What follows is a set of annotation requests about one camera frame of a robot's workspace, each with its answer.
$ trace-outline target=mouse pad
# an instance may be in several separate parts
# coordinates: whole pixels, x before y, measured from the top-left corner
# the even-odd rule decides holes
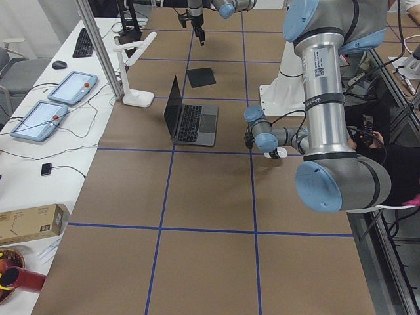
[[[204,87],[206,85],[216,84],[213,69],[211,68],[189,69],[186,71],[186,74],[191,87]]]

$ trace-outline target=brown basket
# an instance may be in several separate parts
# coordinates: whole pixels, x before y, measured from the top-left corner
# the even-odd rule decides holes
[[[13,249],[0,249],[0,254],[3,254],[0,259],[9,259],[17,267],[25,268],[24,257]],[[14,292],[14,290],[2,290],[0,289],[0,305],[3,304]]]

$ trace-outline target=laptop trackpad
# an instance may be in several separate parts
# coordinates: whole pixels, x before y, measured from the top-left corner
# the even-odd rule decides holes
[[[216,131],[216,118],[217,115],[201,115],[198,131],[201,133],[214,133]]]

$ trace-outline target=white device with blue border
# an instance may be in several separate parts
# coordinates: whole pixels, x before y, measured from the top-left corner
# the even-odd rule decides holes
[[[12,130],[10,135],[42,142],[53,133],[66,117],[68,106],[40,100]]]
[[[47,98],[68,105],[77,104],[91,91],[97,81],[98,77],[94,74],[72,71]]]

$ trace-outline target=white desk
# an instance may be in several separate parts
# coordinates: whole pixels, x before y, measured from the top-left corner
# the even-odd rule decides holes
[[[111,27],[118,20],[115,18],[96,19],[101,36],[105,36],[103,39],[104,44],[115,70],[118,70],[119,66],[117,55],[112,51],[114,37],[116,35],[111,30]],[[96,74],[98,76],[98,83],[80,104],[83,104],[84,101],[88,100],[101,87],[107,84],[106,77],[95,52],[90,58],[72,58],[75,41],[82,27],[83,23],[80,22],[36,82],[36,85],[41,83],[60,83],[72,70]],[[52,69],[51,64],[55,60],[67,62],[68,67],[64,70]],[[14,116],[24,116],[38,100],[47,100],[47,95],[51,92],[53,86],[48,89],[47,87],[48,85],[42,86],[29,92],[15,111]],[[103,88],[98,96],[92,99],[91,104],[97,109],[98,113],[92,129],[86,137],[78,138],[69,131],[59,129],[45,142],[25,142],[12,138],[10,135],[1,135],[10,132],[16,125],[16,122],[11,122],[6,124],[0,133],[0,150],[21,156],[42,158],[70,148],[95,145],[104,132],[114,101],[114,96],[109,86]],[[70,129],[77,135],[86,135],[89,124],[96,111],[88,104],[80,104],[70,108],[70,111],[72,111],[74,108],[80,106],[80,109],[69,113],[60,126]],[[48,162],[51,162],[52,166],[68,165],[75,167],[86,175],[95,152],[96,147],[93,146],[40,161],[11,156],[3,152],[0,155],[0,174],[3,176],[0,180],[0,212],[52,203],[63,203],[71,213],[83,185],[84,178],[77,171],[69,168],[53,169],[50,175],[42,177],[40,175],[41,165]],[[28,241],[0,248],[18,250],[23,254],[28,269],[47,274],[51,267],[52,259],[42,265],[37,255],[58,238]],[[36,293],[15,291],[5,304],[0,305],[0,313],[8,315],[30,314],[37,298],[38,294]]]

